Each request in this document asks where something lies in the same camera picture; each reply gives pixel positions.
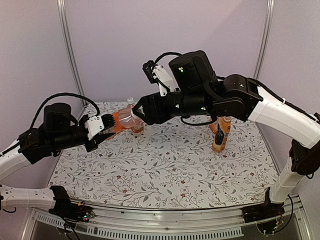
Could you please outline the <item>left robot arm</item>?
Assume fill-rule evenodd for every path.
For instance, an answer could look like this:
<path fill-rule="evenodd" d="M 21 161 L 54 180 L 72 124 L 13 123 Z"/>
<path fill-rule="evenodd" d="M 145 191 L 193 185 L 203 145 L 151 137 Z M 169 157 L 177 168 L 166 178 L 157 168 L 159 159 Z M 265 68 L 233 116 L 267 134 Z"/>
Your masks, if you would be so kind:
<path fill-rule="evenodd" d="M 0 154 L 0 178 L 40 160 L 54 156 L 61 151 L 77 146 L 85 146 L 87 152 L 112 136 L 108 130 L 115 125 L 111 114 L 83 116 L 77 120 L 66 103 L 47 105 L 43 112 L 43 123 L 22 133 L 8 149 Z M 0 208 L 33 207 L 58 212 L 63 217 L 74 213 L 75 204 L 62 186 L 43 189 L 0 187 Z"/>

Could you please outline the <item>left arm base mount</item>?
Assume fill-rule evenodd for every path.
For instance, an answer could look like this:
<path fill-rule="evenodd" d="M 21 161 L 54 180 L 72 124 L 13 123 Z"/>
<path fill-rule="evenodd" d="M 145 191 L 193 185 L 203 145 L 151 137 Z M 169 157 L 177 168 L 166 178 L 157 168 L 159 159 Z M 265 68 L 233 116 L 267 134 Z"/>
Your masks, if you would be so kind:
<path fill-rule="evenodd" d="M 72 202 L 64 187 L 52 185 L 49 189 L 55 201 L 53 208 L 48 210 L 50 214 L 72 222 L 88 222 L 95 216 L 93 208 L 86 205 L 85 201 Z"/>

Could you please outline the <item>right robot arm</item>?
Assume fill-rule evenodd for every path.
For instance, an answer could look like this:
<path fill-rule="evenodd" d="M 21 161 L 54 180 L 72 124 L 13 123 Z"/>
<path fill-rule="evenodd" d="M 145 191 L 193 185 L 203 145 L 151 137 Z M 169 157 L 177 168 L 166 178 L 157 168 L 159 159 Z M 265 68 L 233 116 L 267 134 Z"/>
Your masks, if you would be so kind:
<path fill-rule="evenodd" d="M 172 75 L 155 60 L 142 67 L 149 82 L 159 85 L 159 92 L 141 97 L 133 108 L 146 124 L 160 125 L 173 117 L 233 117 L 269 126 L 292 138 L 287 165 L 258 208 L 262 218 L 269 218 L 300 179 L 320 166 L 319 115 L 306 113 L 258 80 L 239 74 L 217 76 L 202 50 L 174 53 L 168 65 Z"/>

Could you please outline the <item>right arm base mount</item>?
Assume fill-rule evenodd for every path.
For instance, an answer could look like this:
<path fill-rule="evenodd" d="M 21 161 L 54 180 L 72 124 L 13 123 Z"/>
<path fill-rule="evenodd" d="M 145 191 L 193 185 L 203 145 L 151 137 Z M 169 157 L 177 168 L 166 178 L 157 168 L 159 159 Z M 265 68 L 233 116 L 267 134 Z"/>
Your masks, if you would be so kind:
<path fill-rule="evenodd" d="M 245 223 L 256 222 L 284 214 L 284 203 L 271 203 L 270 187 L 265 192 L 264 202 L 241 209 Z"/>

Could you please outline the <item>dark label tea bottle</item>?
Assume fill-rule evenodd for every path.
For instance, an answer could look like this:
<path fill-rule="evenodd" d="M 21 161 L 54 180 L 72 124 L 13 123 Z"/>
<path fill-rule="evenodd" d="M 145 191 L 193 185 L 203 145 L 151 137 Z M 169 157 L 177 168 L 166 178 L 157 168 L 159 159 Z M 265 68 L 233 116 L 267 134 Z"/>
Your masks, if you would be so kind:
<path fill-rule="evenodd" d="M 228 135 L 231 130 L 231 120 L 230 116 L 220 117 L 217 121 L 217 133 L 214 134 L 214 140 L 212 143 L 212 148 L 216 152 L 222 152 L 227 143 Z"/>

